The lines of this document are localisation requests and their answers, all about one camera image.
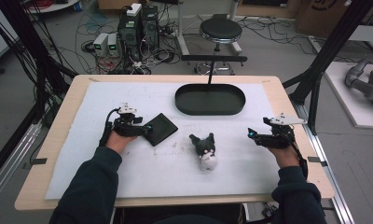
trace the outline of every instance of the black and white plush toy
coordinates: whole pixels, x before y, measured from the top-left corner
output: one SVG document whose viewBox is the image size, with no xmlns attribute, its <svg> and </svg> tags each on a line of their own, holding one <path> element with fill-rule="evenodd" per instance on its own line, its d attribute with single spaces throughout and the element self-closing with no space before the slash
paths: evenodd
<svg viewBox="0 0 373 224">
<path fill-rule="evenodd" d="M 199 139 L 193 134 L 191 134 L 189 138 L 192 140 L 196 153 L 199 155 L 201 170 L 213 170 L 217 164 L 216 156 L 214 154 L 214 134 L 210 133 L 206 139 Z"/>
</svg>

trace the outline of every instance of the wooden table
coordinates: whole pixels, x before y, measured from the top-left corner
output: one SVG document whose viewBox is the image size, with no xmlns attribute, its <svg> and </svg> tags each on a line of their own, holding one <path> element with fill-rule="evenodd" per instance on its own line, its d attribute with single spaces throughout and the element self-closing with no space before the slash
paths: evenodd
<svg viewBox="0 0 373 224">
<path fill-rule="evenodd" d="M 53 170 L 62 145 L 67 138 L 77 110 L 84 98 L 87 87 L 91 82 L 185 82 L 206 83 L 204 76 L 77 76 L 62 103 L 59 113 L 54 120 L 46 140 L 37 158 L 48 158 L 46 164 L 34 165 L 21 189 L 15 207 L 18 210 L 54 209 L 58 200 L 46 200 L 45 194 L 52 178 Z M 257 76 L 215 76 L 213 83 L 261 83 L 268 95 L 274 115 L 285 114 L 296 116 L 296 112 L 288 99 L 282 83 L 277 77 Z M 297 144 L 304 158 L 316 157 L 310 139 L 301 125 L 296 125 L 295 135 Z M 323 199 L 334 196 L 334 190 L 325 174 L 321 163 L 309 162 L 309 181 L 321 191 Z M 171 198 L 138 198 L 116 199 L 115 206 L 144 206 L 169 204 L 196 203 L 248 203 L 270 202 L 270 195 L 224 195 L 199 197 L 171 197 Z"/>
</svg>

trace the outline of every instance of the white paper sheet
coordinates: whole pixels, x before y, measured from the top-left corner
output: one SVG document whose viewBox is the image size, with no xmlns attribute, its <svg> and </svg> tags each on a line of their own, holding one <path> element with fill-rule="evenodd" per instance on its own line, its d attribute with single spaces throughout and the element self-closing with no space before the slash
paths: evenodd
<svg viewBox="0 0 373 224">
<path fill-rule="evenodd" d="M 56 162 L 46 199 L 60 199 L 83 161 L 98 146 L 108 113 L 122 103 L 137 108 L 143 123 L 163 113 L 178 131 L 155 147 L 143 137 L 122 153 L 118 198 L 271 193 L 277 186 L 274 157 L 247 137 L 247 128 L 270 133 L 262 118 L 273 114 L 260 84 L 234 84 L 246 96 L 234 116 L 189 116 L 174 104 L 185 83 L 91 83 Z M 189 135 L 214 133 L 218 164 L 202 171 Z"/>
</svg>

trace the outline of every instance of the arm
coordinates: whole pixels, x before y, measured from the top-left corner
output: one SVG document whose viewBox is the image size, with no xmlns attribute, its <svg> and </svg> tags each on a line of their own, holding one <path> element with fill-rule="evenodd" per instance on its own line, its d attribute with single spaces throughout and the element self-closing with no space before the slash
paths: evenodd
<svg viewBox="0 0 373 224">
<path fill-rule="evenodd" d="M 111 132 L 106 147 L 97 147 L 79 167 L 49 223 L 109 223 L 117 196 L 120 153 L 135 137 Z"/>
<path fill-rule="evenodd" d="M 279 185 L 271 194 L 279 203 L 273 223 L 326 223 L 320 191 L 306 181 L 296 152 L 291 147 L 269 151 L 281 168 Z"/>
</svg>

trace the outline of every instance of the black oval tray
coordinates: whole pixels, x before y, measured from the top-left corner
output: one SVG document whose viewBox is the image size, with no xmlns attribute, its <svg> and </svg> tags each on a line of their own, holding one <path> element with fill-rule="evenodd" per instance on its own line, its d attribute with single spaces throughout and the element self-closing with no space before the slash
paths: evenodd
<svg viewBox="0 0 373 224">
<path fill-rule="evenodd" d="M 229 84 L 186 84 L 175 93 L 175 105 L 188 115 L 235 115 L 245 105 L 245 95 Z"/>
</svg>

